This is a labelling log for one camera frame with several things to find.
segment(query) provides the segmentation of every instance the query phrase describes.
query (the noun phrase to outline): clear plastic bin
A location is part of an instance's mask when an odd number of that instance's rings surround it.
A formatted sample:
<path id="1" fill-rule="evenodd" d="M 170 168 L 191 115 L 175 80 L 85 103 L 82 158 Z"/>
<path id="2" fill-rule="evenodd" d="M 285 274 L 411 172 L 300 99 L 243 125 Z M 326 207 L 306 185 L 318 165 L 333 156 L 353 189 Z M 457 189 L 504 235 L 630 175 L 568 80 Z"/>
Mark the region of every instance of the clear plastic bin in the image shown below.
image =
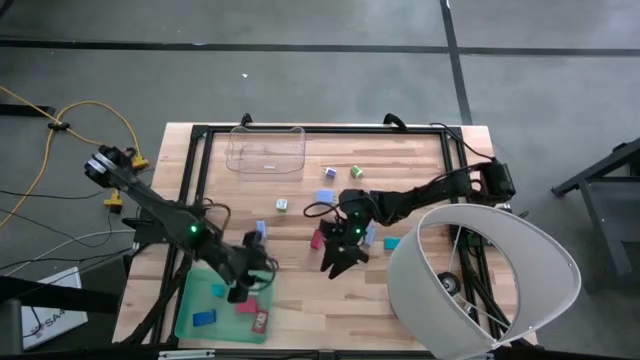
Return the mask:
<path id="1" fill-rule="evenodd" d="M 305 162 L 305 132 L 247 129 L 229 134 L 227 168 L 243 181 L 300 181 Z"/>

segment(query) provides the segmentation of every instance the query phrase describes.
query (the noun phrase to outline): yellow clamp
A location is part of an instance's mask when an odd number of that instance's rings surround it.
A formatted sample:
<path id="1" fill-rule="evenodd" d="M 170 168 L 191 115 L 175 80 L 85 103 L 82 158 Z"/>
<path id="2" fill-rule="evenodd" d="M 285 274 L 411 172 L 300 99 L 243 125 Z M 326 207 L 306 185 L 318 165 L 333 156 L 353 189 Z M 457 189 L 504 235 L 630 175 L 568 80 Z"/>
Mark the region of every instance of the yellow clamp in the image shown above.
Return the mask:
<path id="1" fill-rule="evenodd" d="M 134 170 L 144 169 L 148 166 L 149 166 L 149 160 L 143 158 L 141 155 L 136 155 L 133 157 Z"/>
<path id="2" fill-rule="evenodd" d="M 109 211 L 114 214 L 120 214 L 123 204 L 124 202 L 122 201 L 122 197 L 120 197 L 120 192 L 118 190 L 114 190 L 111 193 L 111 198 L 104 201 L 104 206 L 108 207 Z"/>

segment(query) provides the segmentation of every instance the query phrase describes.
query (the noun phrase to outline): wooden tabletop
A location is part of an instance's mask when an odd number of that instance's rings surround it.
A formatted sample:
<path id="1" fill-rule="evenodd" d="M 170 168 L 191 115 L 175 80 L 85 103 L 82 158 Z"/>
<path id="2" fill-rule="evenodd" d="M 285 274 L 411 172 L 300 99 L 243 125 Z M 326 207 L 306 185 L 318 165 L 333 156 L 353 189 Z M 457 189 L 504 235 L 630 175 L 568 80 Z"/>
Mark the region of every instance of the wooden tabletop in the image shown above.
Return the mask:
<path id="1" fill-rule="evenodd" d="M 165 130 L 153 189 L 167 199 L 177 199 L 191 123 L 169 123 Z M 493 154 L 489 131 L 484 126 L 462 128 L 465 141 L 481 153 Z M 388 301 L 386 268 L 390 253 L 383 250 L 384 236 L 402 237 L 426 212 L 435 206 L 414 211 L 403 221 L 385 228 L 376 224 L 376 240 L 369 250 L 369 263 L 356 265 L 334 280 L 321 273 L 323 250 L 309 247 L 319 219 L 308 219 L 302 210 L 314 200 L 318 189 L 330 188 L 336 196 L 345 188 L 406 191 L 427 183 L 444 172 L 440 139 L 434 135 L 307 134 L 306 162 L 299 182 L 241 181 L 227 168 L 225 150 L 228 134 L 216 134 L 205 196 L 231 207 L 233 215 L 225 241 L 239 243 L 244 232 L 255 228 L 257 220 L 267 223 L 267 251 L 281 270 L 275 282 L 274 306 L 269 316 L 269 338 L 263 344 L 181 340 L 181 347 L 271 348 L 271 349 L 361 349 L 424 350 L 394 316 Z M 453 144 L 450 148 L 457 166 Z M 196 159 L 200 159 L 199 149 Z M 469 164 L 482 159 L 467 152 Z M 361 180 L 349 176 L 358 165 Z M 338 175 L 324 180 L 322 169 L 332 167 Z M 195 166 L 189 199 L 193 199 L 199 165 Z M 288 211 L 280 214 L 277 199 L 288 200 Z M 211 215 L 219 223 L 223 213 Z M 425 255 L 436 272 L 446 271 L 452 252 L 444 228 L 423 232 Z M 155 302 L 160 290 L 167 245 L 152 245 L 138 255 L 131 267 L 116 326 L 114 341 L 129 335 Z M 516 305 L 513 275 L 506 260 L 487 248 L 494 297 L 507 317 Z M 457 255 L 453 272 L 459 272 Z M 167 306 L 162 339 L 171 331 L 175 296 Z M 535 335 L 529 336 L 535 342 Z"/>

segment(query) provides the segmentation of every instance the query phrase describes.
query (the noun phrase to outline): green plastic tray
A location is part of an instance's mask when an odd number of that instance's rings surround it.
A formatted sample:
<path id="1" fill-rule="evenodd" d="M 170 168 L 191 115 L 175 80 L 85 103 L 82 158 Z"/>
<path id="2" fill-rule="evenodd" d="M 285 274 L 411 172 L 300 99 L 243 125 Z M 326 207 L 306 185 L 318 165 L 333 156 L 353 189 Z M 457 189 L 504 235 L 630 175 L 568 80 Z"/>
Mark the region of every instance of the green plastic tray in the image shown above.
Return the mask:
<path id="1" fill-rule="evenodd" d="M 256 271 L 250 272 L 264 279 L 271 278 L 271 273 Z M 211 269 L 193 268 L 187 275 L 184 295 L 178 312 L 175 334 L 180 339 L 207 339 L 223 341 L 239 341 L 249 343 L 262 343 L 267 339 L 269 324 L 271 323 L 271 305 L 273 302 L 273 288 L 260 291 L 255 297 L 258 299 L 258 308 L 269 312 L 267 328 L 263 334 L 251 331 L 255 314 L 236 314 L 235 304 L 227 302 L 229 287 L 225 286 L 225 295 L 218 298 L 213 295 L 213 284 L 224 285 L 220 275 Z M 193 326 L 193 314 L 216 310 L 216 322 L 204 326 Z"/>

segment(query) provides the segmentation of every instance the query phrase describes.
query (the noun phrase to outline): concrete floor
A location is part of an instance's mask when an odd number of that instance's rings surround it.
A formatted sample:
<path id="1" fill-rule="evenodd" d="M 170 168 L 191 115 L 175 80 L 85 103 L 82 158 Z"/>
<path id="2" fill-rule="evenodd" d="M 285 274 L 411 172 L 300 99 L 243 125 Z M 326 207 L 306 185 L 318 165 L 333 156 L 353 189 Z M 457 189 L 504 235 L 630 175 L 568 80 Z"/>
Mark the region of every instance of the concrete floor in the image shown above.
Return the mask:
<path id="1" fill-rule="evenodd" d="M 639 48 L 634 0 L 450 0 L 460 46 Z M 437 0 L 21 0 L 0 19 L 0 35 L 124 41 L 446 46 Z M 473 123 L 488 125 L 509 163 L 517 210 L 574 256 L 585 281 L 602 280 L 608 257 L 579 194 L 549 189 L 640 134 L 637 57 L 462 56 Z M 460 124 L 446 54 L 141 52 L 3 48 L 0 83 L 58 109 L 95 99 L 115 106 L 155 161 L 166 122 L 379 122 L 393 112 L 409 123 Z M 0 101 L 13 102 L 0 94 Z M 101 109 L 68 121 L 86 136 L 129 146 L 126 129 Z M 46 122 L 0 118 L 2 189 L 25 191 L 42 160 Z M 82 165 L 93 147 L 56 136 L 38 193 L 83 195 L 97 187 Z M 0 196 L 0 208 L 17 199 Z M 102 197 L 29 199 L 20 213 L 73 235 L 107 230 Z M 132 213 L 135 206 L 126 207 Z M 124 228 L 114 217 L 114 228 Z M 0 230 L 0 266 L 66 241 L 19 219 Z M 126 247 L 114 236 L 99 249 L 70 245 L 59 257 Z M 16 276 L 39 279 L 65 264 L 40 263 Z M 636 289 L 582 292 L 565 314 L 538 332 L 550 349 L 638 357 Z"/>

